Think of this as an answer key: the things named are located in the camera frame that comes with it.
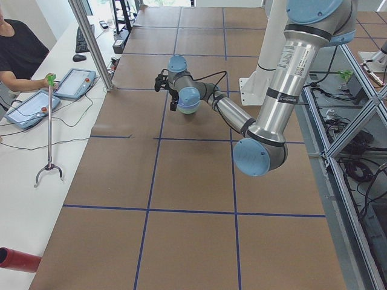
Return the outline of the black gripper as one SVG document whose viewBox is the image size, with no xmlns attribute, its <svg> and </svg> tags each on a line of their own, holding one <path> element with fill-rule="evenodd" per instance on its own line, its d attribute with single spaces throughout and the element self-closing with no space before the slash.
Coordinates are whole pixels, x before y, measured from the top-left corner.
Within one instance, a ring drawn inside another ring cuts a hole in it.
<svg viewBox="0 0 387 290">
<path fill-rule="evenodd" d="M 155 78 L 154 90 L 156 92 L 159 92 L 161 89 L 169 91 L 169 94 L 171 96 L 170 110 L 171 111 L 176 111 L 177 110 L 177 104 L 178 104 L 178 101 L 179 101 L 179 95 L 178 95 L 178 92 L 176 90 L 170 89 L 170 86 L 169 86 L 169 76 L 167 74 L 159 74 Z"/>
</svg>

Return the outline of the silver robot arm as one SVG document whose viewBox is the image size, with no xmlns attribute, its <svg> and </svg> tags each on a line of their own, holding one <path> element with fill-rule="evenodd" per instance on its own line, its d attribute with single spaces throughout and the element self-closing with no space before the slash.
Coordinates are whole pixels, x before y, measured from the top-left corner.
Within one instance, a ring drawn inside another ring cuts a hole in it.
<svg viewBox="0 0 387 290">
<path fill-rule="evenodd" d="M 357 1 L 286 1 L 282 8 L 285 42 L 257 118 L 251 117 L 213 83 L 195 80 L 186 59 L 175 55 L 155 79 L 154 89 L 169 91 L 171 110 L 184 114 L 208 103 L 242 135 L 233 148 L 234 162 L 244 174 L 262 176 L 285 163 L 284 130 L 298 103 L 319 50 L 350 42 L 355 34 Z"/>
</svg>

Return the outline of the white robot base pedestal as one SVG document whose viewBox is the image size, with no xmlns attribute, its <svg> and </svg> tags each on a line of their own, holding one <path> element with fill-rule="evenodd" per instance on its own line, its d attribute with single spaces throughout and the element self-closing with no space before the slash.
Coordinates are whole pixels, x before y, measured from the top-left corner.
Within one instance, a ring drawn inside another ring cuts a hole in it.
<svg viewBox="0 0 387 290">
<path fill-rule="evenodd" d="M 284 28 L 288 21 L 286 6 L 287 1 L 284 0 L 264 2 L 268 23 L 258 63 L 250 77 L 239 80 L 241 102 L 244 106 L 263 104 L 285 45 Z"/>
</svg>

